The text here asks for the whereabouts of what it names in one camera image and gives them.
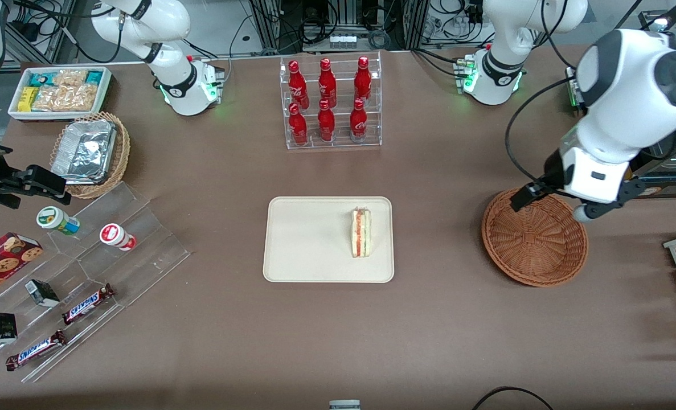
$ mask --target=acrylic display shelf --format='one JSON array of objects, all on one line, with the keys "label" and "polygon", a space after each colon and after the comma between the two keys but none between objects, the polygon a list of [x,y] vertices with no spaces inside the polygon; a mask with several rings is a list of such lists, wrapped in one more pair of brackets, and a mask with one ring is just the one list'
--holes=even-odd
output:
[{"label": "acrylic display shelf", "polygon": [[[368,70],[371,72],[371,98],[366,103],[366,140],[355,143],[350,138],[350,113],[353,111],[354,79],[358,71],[358,58],[368,57]],[[381,55],[378,52],[364,52],[363,54],[330,54],[330,65],[335,74],[338,85],[338,104],[333,108],[335,114],[335,137],[332,142],[324,142],[320,138],[317,114],[320,92],[317,80],[320,77],[320,59],[324,55],[297,55],[291,58],[281,58],[280,88],[282,98],[282,116],[285,119],[285,140],[289,150],[309,148],[356,148],[379,146],[383,142],[382,128],[382,89],[381,89]],[[290,95],[290,72],[286,68],[291,60],[300,64],[300,71],[307,81],[307,95],[310,106],[302,114],[307,122],[307,145],[297,145],[290,132],[290,112],[288,107],[292,102]]]},{"label": "acrylic display shelf", "polygon": [[[0,345],[1,371],[5,371],[8,356],[18,355],[57,329],[64,329],[67,345],[13,372],[13,377],[22,382],[35,382],[189,256],[147,205],[148,200],[121,182],[75,215],[80,220],[80,230],[75,235],[50,231],[39,240],[44,254],[35,260],[38,265],[26,265],[7,281],[10,284],[0,286],[9,285],[0,292],[0,312],[15,314],[18,331],[15,343]],[[137,246],[124,252],[101,243],[99,231],[107,223],[123,226],[137,238]],[[61,302],[52,308],[36,305],[24,288],[32,278],[49,283]],[[117,294],[65,326],[62,314],[106,283]]]}]

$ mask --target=round wicker basket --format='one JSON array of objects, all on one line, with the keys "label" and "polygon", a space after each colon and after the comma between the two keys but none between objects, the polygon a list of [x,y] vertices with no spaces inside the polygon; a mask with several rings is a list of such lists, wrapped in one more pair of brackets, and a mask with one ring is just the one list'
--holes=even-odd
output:
[{"label": "round wicker basket", "polygon": [[[128,156],[130,155],[130,137],[128,130],[122,125],[121,120],[108,112],[98,112],[86,117],[78,118],[75,122],[108,120],[114,122],[117,127],[116,140],[114,141],[114,155],[110,162],[109,176],[103,184],[100,185],[67,185],[67,192],[72,196],[82,199],[94,199],[110,192],[122,180],[125,174],[125,168],[128,166]],[[59,138],[54,143],[54,150],[49,158],[49,166],[54,163],[54,158],[59,150],[59,143],[62,141],[64,129],[59,133]]]},{"label": "round wicker basket", "polygon": [[573,219],[572,208],[548,195],[515,212],[500,192],[482,219],[482,240],[503,272],[531,286],[556,286],[571,280],[588,256],[588,236]]}]

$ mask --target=red bottle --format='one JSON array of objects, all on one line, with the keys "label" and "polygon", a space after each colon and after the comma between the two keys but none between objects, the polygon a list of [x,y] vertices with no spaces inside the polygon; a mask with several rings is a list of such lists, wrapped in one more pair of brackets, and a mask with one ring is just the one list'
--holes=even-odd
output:
[{"label": "red bottle", "polygon": [[363,109],[363,99],[355,99],[353,112],[350,113],[350,138],[356,144],[366,140],[366,110]]},{"label": "red bottle", "polygon": [[317,114],[317,122],[320,124],[320,138],[325,142],[332,142],[335,133],[335,115],[330,110],[330,102],[327,99],[320,100],[320,113]]},{"label": "red bottle", "polygon": [[366,102],[371,99],[371,72],[368,70],[368,57],[358,58],[358,72],[355,73],[355,98]]},{"label": "red bottle", "polygon": [[335,83],[335,74],[330,69],[330,60],[323,58],[320,60],[320,78],[317,83],[320,86],[320,98],[327,99],[330,108],[338,105],[338,91]]},{"label": "red bottle", "polygon": [[290,131],[292,132],[294,143],[296,145],[306,145],[307,143],[307,122],[305,117],[300,114],[300,107],[296,103],[290,104]]},{"label": "red bottle", "polygon": [[307,96],[307,83],[300,72],[300,65],[292,60],[288,67],[290,68],[290,94],[292,94],[293,102],[296,102],[301,109],[308,109],[310,99]]}]

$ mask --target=small black box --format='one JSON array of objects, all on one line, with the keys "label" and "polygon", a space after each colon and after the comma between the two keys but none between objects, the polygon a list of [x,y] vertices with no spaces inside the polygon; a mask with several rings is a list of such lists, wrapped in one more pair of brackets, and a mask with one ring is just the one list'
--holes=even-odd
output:
[{"label": "small black box", "polygon": [[8,345],[17,340],[17,319],[13,313],[0,313],[0,343]]},{"label": "small black box", "polygon": [[52,290],[52,286],[49,286],[49,283],[33,278],[33,280],[28,281],[25,286],[26,291],[28,291],[31,298],[34,299],[34,303],[39,306],[54,307],[59,303],[59,298],[57,298],[56,293]]}]

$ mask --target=tabletop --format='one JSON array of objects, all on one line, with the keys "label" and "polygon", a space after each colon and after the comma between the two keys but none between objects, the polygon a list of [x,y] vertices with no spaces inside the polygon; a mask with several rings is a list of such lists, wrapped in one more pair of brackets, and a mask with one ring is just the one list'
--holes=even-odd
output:
[{"label": "tabletop", "polygon": [[[164,104],[146,65],[112,65],[106,109],[132,139],[125,180],[192,255],[40,381],[0,360],[0,409],[470,408],[500,385],[555,408],[676,408],[676,273],[661,246],[676,238],[676,199],[587,225],[588,262],[557,288],[513,282],[482,246],[487,203],[527,183],[502,138],[563,77],[552,49],[533,51],[501,106],[457,95],[410,52],[382,60],[384,145],[329,153],[286,149],[278,58],[235,60],[223,103],[195,117]],[[518,160],[540,173],[576,121],[564,88],[538,98],[513,126]],[[46,165],[62,127],[12,120],[9,164]],[[267,282],[267,207],[285,195],[389,198],[393,280]],[[0,235],[42,236],[33,215],[49,204],[0,207]],[[486,408],[539,405],[507,392]]]}]

